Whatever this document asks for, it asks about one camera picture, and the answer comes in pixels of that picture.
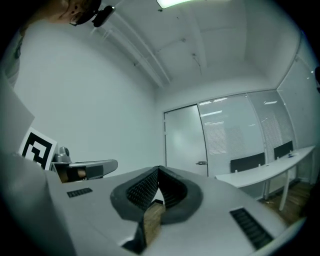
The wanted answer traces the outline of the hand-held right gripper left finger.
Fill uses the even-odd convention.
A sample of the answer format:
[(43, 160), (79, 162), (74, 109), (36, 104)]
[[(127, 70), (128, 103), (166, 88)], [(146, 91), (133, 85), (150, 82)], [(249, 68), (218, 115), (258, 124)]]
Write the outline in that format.
[(50, 194), (63, 212), (78, 256), (136, 256), (160, 234), (160, 204), (146, 203), (145, 210), (126, 197), (132, 185), (146, 191), (153, 168), (108, 178), (61, 183), (52, 172), (46, 177)]

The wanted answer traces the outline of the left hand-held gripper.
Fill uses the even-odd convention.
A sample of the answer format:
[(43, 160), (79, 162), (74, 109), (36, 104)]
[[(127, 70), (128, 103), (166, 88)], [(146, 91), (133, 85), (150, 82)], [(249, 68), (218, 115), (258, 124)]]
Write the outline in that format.
[[(18, 153), (39, 165), (45, 171), (53, 171), (56, 173), (62, 183), (71, 182), (68, 176), (66, 166), (61, 165), (61, 169), (57, 170), (53, 167), (52, 162), (58, 154), (58, 143), (42, 134), (41, 132), (30, 127), (25, 134), (20, 145)], [(80, 169), (85, 172), (87, 180), (101, 179), (103, 176), (114, 172), (118, 168), (118, 161), (114, 159), (72, 162), (70, 168)]]

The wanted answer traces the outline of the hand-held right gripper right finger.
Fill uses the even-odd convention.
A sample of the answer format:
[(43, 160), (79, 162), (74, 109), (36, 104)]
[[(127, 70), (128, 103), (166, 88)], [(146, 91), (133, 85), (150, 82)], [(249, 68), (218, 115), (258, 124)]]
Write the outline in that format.
[(203, 192), (198, 210), (185, 222), (162, 225), (159, 235), (147, 247), (149, 256), (247, 256), (255, 248), (231, 211), (244, 208), (273, 237), (286, 223), (272, 210), (242, 190), (215, 178), (171, 168), (196, 183)]

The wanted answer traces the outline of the person's left hand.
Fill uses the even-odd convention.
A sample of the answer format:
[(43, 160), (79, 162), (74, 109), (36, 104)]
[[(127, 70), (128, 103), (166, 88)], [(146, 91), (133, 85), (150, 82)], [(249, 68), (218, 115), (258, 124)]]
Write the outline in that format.
[(67, 168), (60, 170), (58, 176), (62, 183), (82, 181), (87, 178), (86, 171), (81, 168)]

